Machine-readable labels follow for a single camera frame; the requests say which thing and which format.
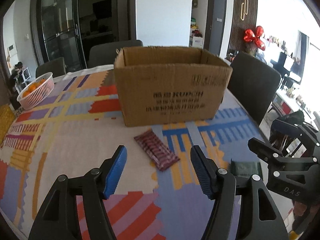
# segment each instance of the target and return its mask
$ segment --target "yellow cushion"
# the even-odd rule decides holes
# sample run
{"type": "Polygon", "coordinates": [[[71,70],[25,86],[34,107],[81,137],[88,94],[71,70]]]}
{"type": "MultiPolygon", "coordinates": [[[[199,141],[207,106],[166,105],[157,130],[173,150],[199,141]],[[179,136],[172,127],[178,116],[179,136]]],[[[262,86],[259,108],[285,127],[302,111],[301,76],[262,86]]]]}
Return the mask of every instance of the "yellow cushion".
{"type": "Polygon", "coordinates": [[[0,106],[0,144],[2,144],[15,116],[8,105],[0,106]]]}

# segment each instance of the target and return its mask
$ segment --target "metal pivot bolt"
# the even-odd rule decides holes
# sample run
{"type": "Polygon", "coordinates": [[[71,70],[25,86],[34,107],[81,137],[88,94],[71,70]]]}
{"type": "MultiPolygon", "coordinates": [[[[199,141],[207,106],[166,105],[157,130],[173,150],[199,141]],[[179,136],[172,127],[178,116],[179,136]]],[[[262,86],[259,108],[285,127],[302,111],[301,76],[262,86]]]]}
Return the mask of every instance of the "metal pivot bolt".
{"type": "Polygon", "coordinates": [[[252,179],[255,180],[255,181],[259,181],[260,177],[259,177],[259,175],[254,174],[254,175],[252,175],[252,179]]]}
{"type": "Polygon", "coordinates": [[[66,176],[65,175],[60,175],[59,177],[58,177],[58,181],[60,181],[60,182],[62,182],[62,181],[64,181],[64,180],[66,180],[66,176]]]}
{"type": "Polygon", "coordinates": [[[226,169],[224,169],[224,168],[220,168],[220,169],[218,169],[218,172],[221,174],[221,175],[225,175],[225,174],[227,174],[228,172],[227,172],[227,170],[226,169]]]}
{"type": "Polygon", "coordinates": [[[100,169],[99,168],[93,168],[92,170],[91,170],[91,174],[92,175],[96,175],[96,174],[98,174],[100,172],[100,169]]]}

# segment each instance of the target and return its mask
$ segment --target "white plastic basket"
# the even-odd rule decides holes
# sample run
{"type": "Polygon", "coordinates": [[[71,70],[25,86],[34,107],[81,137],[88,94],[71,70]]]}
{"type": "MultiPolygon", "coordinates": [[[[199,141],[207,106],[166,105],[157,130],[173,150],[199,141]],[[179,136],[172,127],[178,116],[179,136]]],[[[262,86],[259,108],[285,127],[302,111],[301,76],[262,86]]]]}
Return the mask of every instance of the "white plastic basket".
{"type": "Polygon", "coordinates": [[[18,95],[17,101],[25,110],[29,110],[40,104],[53,90],[54,82],[52,72],[46,73],[27,85],[18,95]],[[23,98],[23,93],[29,89],[34,83],[40,82],[42,79],[46,81],[36,88],[33,92],[23,98]]]}

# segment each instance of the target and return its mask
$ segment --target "tablecloth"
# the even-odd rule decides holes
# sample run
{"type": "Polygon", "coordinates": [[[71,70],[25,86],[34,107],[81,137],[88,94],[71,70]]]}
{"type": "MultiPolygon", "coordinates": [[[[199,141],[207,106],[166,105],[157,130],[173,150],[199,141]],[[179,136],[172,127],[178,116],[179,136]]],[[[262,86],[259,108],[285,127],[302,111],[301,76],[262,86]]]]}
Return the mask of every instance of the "tablecloth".
{"type": "MultiPolygon", "coordinates": [[[[0,208],[28,237],[34,218],[55,179],[82,176],[125,145],[128,159],[116,192],[104,202],[118,240],[201,239],[213,201],[201,191],[190,161],[199,145],[219,167],[235,161],[258,161],[247,146],[262,139],[258,127],[234,96],[225,91],[212,119],[125,127],[113,70],[96,68],[66,75],[37,107],[12,124],[0,149],[0,208]],[[158,171],[133,137],[152,129],[180,157],[158,171]]],[[[229,239],[234,239],[240,199],[229,239]]],[[[77,197],[83,239],[89,239],[82,198],[77,197]]]]}

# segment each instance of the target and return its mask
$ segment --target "wood slat panel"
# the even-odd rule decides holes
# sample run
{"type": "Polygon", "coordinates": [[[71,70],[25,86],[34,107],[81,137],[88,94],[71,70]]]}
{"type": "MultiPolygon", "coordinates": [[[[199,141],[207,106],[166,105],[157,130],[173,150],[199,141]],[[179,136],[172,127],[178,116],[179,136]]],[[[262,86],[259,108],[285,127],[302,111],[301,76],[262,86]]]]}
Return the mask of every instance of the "wood slat panel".
{"type": "Polygon", "coordinates": [[[248,14],[244,16],[244,21],[241,20],[241,4],[245,0],[234,0],[233,2],[233,17],[231,25],[231,34],[228,46],[228,53],[233,53],[235,50],[245,50],[245,42],[243,40],[244,31],[252,29],[255,31],[257,23],[258,0],[249,0],[248,14]]]}

